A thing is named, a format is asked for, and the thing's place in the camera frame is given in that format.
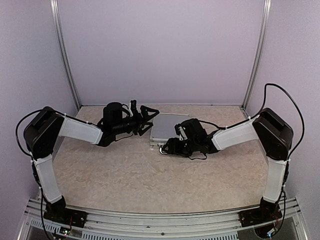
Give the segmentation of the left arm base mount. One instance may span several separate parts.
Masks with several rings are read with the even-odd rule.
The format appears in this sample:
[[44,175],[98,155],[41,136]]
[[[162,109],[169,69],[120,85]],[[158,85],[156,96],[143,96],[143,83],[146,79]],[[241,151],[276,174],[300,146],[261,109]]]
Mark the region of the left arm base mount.
[[84,228],[87,220],[87,213],[81,210],[65,208],[60,213],[46,210],[43,214],[46,220],[68,225],[70,227]]

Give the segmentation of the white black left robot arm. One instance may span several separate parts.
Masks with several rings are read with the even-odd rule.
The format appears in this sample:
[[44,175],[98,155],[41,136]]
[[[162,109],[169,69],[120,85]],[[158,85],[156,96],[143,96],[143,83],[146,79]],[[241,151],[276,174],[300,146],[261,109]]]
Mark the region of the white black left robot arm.
[[116,142],[121,134],[143,136],[153,126],[151,120],[159,113],[159,110],[144,105],[137,108],[136,100],[131,100],[128,107],[120,102],[108,103],[97,124],[49,106],[33,111],[35,117],[23,131],[26,149],[22,152],[31,158],[33,176],[46,202],[49,216],[61,223],[70,218],[53,169],[54,148],[59,138],[75,139],[105,148]]

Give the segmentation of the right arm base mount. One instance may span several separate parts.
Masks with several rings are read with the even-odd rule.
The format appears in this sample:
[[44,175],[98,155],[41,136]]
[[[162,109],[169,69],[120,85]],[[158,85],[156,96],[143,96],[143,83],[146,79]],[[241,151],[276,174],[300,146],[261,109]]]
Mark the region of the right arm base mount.
[[249,227],[263,223],[262,211],[260,208],[253,208],[249,210],[243,210],[238,213],[241,226]]

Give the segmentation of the aluminium poker set case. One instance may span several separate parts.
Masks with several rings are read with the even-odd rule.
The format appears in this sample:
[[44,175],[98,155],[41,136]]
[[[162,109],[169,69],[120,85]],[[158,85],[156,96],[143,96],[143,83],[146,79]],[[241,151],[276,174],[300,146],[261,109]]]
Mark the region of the aluminium poker set case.
[[158,149],[161,155],[165,155],[163,146],[167,143],[168,139],[178,136],[175,126],[190,118],[189,114],[160,113],[157,115],[153,119],[153,126],[150,131],[150,148]]

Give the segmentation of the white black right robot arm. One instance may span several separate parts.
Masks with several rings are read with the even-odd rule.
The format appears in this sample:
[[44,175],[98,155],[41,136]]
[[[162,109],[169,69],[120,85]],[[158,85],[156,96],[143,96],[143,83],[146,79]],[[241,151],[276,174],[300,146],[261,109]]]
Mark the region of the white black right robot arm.
[[197,118],[177,124],[174,127],[177,137],[169,138],[159,152],[191,158],[193,153],[207,156],[235,145],[259,141],[268,166],[266,186],[259,207],[239,212],[241,225],[251,226],[284,217],[279,201],[285,193],[291,154],[297,148],[292,145],[294,131],[289,124],[264,106],[253,117],[231,126],[217,126],[211,133],[207,133],[202,124]]

